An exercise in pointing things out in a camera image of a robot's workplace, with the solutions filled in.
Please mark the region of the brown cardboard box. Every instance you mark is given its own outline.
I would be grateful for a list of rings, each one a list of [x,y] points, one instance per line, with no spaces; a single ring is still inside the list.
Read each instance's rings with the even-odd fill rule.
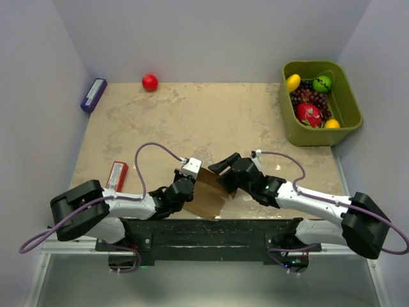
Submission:
[[[220,176],[208,169],[201,168],[194,185],[194,198],[186,202],[183,208],[203,219],[220,219],[220,212],[229,198],[234,198],[237,192],[226,192],[217,182]]]

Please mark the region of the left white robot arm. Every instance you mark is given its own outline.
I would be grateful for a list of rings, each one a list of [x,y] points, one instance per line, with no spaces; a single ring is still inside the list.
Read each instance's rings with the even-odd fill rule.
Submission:
[[[199,170],[190,165],[176,169],[170,186],[146,196],[117,193],[103,188],[98,180],[88,180],[50,201],[57,238],[64,242],[94,237],[125,251],[132,245],[132,235],[122,219],[157,221],[181,211],[194,198]]]

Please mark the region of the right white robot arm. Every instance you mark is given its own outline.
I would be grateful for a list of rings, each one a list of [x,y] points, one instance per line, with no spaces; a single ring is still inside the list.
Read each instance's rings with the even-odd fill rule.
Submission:
[[[208,169],[218,175],[217,182],[229,194],[241,189],[265,207],[315,216],[315,221],[299,221],[284,236],[288,249],[300,251],[305,245],[325,243],[347,246],[364,258],[379,257],[390,229],[389,219],[370,196],[329,195],[265,175],[259,161],[262,153],[258,150],[246,158],[234,153]]]

